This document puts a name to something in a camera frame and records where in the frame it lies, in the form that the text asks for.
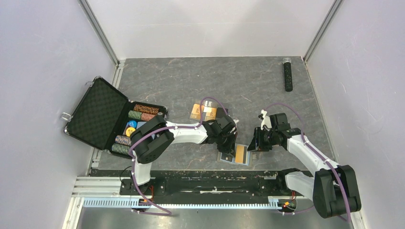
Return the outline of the black VIP credit card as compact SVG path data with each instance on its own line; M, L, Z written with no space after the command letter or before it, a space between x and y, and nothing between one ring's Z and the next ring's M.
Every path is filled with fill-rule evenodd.
M219 153L219 161L224 163L233 163L234 158L228 154Z

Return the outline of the gold striped credit card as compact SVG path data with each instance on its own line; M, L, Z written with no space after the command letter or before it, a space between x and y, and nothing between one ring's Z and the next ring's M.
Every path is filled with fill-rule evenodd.
M235 163L246 164L247 163L247 147L244 145L237 144L235 146Z

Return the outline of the grey card holder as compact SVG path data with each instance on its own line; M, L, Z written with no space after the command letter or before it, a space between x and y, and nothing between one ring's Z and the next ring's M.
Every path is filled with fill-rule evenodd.
M250 166L252 162L252 153L248 151L248 146L242 144L235 144L234 156L218 153L217 161L232 165Z

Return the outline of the orange credit cards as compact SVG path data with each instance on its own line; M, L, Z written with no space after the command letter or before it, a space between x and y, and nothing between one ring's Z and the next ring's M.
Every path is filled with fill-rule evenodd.
M191 109L190 119L200 120L202 117L204 121L214 120L217 115L218 108L209 107L199 104L194 104Z

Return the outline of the black glitter microphone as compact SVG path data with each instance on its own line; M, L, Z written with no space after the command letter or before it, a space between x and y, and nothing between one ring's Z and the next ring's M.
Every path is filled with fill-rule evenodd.
M284 86L286 92L293 90L291 58L285 57L282 61L284 70Z

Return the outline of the clear plastic card box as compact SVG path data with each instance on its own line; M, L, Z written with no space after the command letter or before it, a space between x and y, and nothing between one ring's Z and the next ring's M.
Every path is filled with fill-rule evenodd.
M223 106L225 108L224 110L218 102L213 100L205 100L202 103L200 110L200 101L201 100L197 99L192 102L189 115L189 118L191 120L199 121L201 116L203 117L203 121L220 120L222 117L226 115L226 113L230 113L229 104L223 103Z

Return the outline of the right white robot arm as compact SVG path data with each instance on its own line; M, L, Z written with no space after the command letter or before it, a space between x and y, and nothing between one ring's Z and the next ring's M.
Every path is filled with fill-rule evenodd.
M268 152L281 146L308 169L305 175L296 168L279 171L276 189L282 195L298 192L313 202L326 219L362 208L357 177L350 165L340 165L320 152L299 128L292 128L285 113L268 115L262 110L261 125L254 130L249 151Z

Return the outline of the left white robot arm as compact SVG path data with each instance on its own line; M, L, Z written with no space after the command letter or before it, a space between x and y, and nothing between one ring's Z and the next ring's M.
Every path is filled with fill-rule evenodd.
M158 115L130 135L128 150L132 157L132 188L145 194L150 188L152 162L173 144L215 144L220 153L235 156L237 119L225 115L219 120L199 121L194 124L177 124Z

